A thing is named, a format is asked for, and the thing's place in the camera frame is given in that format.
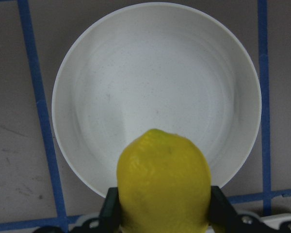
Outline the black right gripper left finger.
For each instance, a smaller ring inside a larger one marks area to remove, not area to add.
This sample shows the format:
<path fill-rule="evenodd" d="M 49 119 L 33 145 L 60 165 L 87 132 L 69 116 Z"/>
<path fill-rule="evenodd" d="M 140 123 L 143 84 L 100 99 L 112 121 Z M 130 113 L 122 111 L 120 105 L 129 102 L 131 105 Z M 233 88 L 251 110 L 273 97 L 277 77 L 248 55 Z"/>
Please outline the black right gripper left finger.
<path fill-rule="evenodd" d="M 108 189 L 107 196 L 99 213 L 102 227 L 119 227 L 121 223 L 121 205 L 117 187 Z"/>

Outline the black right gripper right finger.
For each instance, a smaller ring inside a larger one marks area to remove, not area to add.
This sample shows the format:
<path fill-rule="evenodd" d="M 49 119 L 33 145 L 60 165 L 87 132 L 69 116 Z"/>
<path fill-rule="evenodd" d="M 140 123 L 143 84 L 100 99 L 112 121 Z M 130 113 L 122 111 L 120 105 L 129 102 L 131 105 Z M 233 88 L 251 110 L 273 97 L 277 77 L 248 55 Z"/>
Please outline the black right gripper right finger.
<path fill-rule="evenodd" d="M 211 225 L 231 227 L 237 212 L 218 186 L 211 186 L 208 219 Z"/>

